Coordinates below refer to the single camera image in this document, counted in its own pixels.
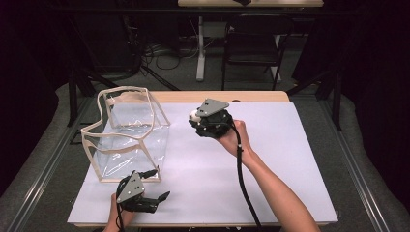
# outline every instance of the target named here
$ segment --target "desk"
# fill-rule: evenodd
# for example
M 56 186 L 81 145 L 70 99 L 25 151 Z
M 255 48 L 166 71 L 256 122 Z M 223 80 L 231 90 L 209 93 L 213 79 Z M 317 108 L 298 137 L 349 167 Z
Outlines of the desk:
M 180 7 L 243 7 L 240 3 L 233 0 L 179 0 Z M 305 7 L 322 7 L 322 0 L 252 0 L 244 11 L 250 11 L 249 8 L 305 8 Z M 204 50 L 204 27 L 203 18 L 199 17 L 198 21 L 198 66 L 196 70 L 196 80 L 203 81 L 205 69 L 205 50 Z M 277 67 L 271 67 L 272 73 L 277 71 Z
M 240 191 L 236 160 L 218 142 L 195 134 L 188 114 L 204 98 L 233 102 L 234 118 L 247 122 L 253 148 L 307 205 L 315 221 L 326 224 L 337 216 L 293 103 L 283 92 L 154 92 L 171 122 L 161 183 L 146 183 L 146 197 L 170 190 L 154 214 L 138 214 L 140 227 L 252 226 L 253 218 Z M 267 134 L 272 138 L 266 141 Z M 244 168 L 249 198 L 264 225 L 277 225 L 260 188 Z M 76 198 L 68 223 L 101 226 L 108 218 L 115 183 L 99 183 L 90 168 Z

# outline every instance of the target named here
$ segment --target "clear plastic bag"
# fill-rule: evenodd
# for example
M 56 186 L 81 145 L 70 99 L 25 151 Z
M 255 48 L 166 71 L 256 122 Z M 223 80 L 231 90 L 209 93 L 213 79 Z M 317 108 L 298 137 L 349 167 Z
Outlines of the clear plastic bag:
M 100 182 L 119 182 L 133 171 L 157 169 L 161 180 L 170 123 L 146 88 L 117 87 L 97 96 L 101 118 L 81 130 L 84 150 Z

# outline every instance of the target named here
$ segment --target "human arm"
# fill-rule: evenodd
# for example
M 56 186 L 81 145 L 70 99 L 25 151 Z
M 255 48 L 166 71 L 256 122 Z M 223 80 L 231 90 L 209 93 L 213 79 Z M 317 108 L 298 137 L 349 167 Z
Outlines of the human arm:
M 117 213 L 117 199 L 116 198 L 117 197 L 115 193 L 111 194 L 111 207 L 109 210 L 108 223 L 106 224 L 106 227 L 103 232 L 118 232 L 119 230 L 118 225 L 117 225 L 118 213 Z M 134 215 L 135 215 L 135 212 L 129 212 L 126 210 L 124 210 L 121 213 L 121 218 L 123 220 L 124 226 L 127 226 L 128 224 L 130 224 Z
M 242 163 L 254 176 L 268 204 L 286 232 L 320 231 L 310 212 L 292 191 L 252 150 L 245 122 L 235 121 L 242 145 Z M 237 136 L 234 130 L 217 139 L 232 155 L 237 155 Z

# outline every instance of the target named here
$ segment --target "table leg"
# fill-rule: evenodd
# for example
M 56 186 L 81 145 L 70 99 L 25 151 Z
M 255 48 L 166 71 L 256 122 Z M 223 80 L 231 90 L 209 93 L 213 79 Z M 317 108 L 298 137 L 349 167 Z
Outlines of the table leg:
M 203 28 L 203 18 L 199 17 L 198 22 L 198 66 L 196 69 L 196 81 L 204 80 L 204 71 L 205 71 L 205 50 L 204 50 L 204 28 Z

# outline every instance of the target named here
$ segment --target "black chair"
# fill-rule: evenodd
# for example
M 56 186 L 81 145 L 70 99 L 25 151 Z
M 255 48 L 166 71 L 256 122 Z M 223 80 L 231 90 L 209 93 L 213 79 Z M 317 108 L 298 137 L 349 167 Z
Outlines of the black chair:
M 286 41 L 293 31 L 292 18 L 284 14 L 239 14 L 228 20 L 222 61 L 222 90 L 226 64 L 277 67 L 272 90 L 278 81 Z

